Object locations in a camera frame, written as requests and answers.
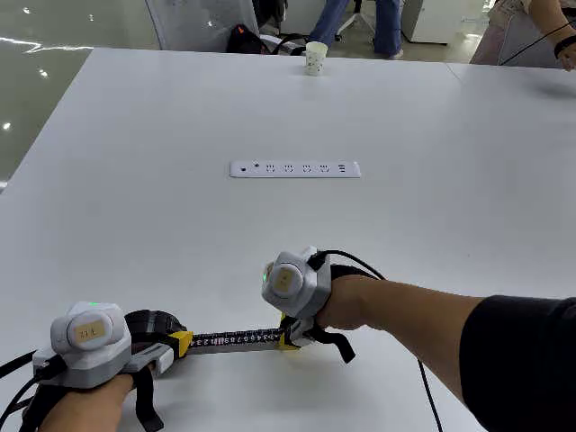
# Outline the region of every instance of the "floor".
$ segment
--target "floor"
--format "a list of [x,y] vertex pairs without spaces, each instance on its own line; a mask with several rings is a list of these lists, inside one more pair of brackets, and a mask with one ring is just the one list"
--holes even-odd
[[[362,6],[364,16],[374,27],[375,2],[364,2]],[[352,14],[351,5],[345,15],[347,19]],[[454,40],[448,45],[435,43],[410,43],[403,38],[402,49],[404,56],[402,60],[414,61],[445,61],[453,63],[468,63],[480,43],[486,24],[471,23],[463,26],[465,34],[457,33]],[[381,59],[374,54],[372,45],[372,33],[363,22],[355,23],[343,33],[342,41],[334,42],[330,48],[331,57],[347,57],[356,59]]]
[[[374,4],[364,13],[375,21]],[[157,50],[158,41],[146,4],[132,0],[2,0],[0,29],[1,193],[92,47]],[[482,33],[479,26],[448,46],[405,41],[403,59],[468,62]],[[356,24],[330,56],[377,58],[371,40]]]

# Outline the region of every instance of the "paper cup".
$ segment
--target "paper cup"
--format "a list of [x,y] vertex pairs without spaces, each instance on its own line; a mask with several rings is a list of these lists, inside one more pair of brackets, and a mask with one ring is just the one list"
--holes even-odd
[[324,67],[324,59],[328,52],[328,46],[322,42],[308,42],[306,44],[306,73],[308,75],[320,75]]

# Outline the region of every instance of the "power outlet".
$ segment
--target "power outlet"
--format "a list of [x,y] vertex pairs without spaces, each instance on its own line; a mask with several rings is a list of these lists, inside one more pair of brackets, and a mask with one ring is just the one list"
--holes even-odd
[[235,160],[230,163],[230,177],[318,177],[359,178],[360,166],[351,161],[315,160]]

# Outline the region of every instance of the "white table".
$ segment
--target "white table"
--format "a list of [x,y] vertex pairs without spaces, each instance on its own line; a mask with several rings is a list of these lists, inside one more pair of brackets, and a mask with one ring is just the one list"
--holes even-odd
[[[196,332],[274,326],[260,271],[309,244],[454,293],[571,295],[574,78],[337,58],[309,77],[301,58],[97,49],[0,196],[0,362],[76,300]],[[363,177],[231,179],[237,158],[357,160]],[[350,365],[331,346],[185,359],[157,382],[166,430],[434,430],[416,360],[349,336]],[[482,430],[430,381],[446,431]],[[132,406],[121,430],[140,430]]]

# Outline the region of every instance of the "hand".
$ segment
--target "hand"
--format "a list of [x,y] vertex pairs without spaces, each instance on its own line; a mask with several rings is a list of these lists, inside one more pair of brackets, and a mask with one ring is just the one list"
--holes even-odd
[[568,45],[560,51],[558,59],[562,62],[562,66],[565,70],[574,70],[574,68],[576,68],[576,43]]
[[113,432],[132,389],[130,375],[117,375],[91,391],[71,391],[48,413],[40,432]]
[[377,281],[357,274],[332,281],[332,294],[316,316],[318,325],[353,330],[366,324],[364,294],[373,282]]

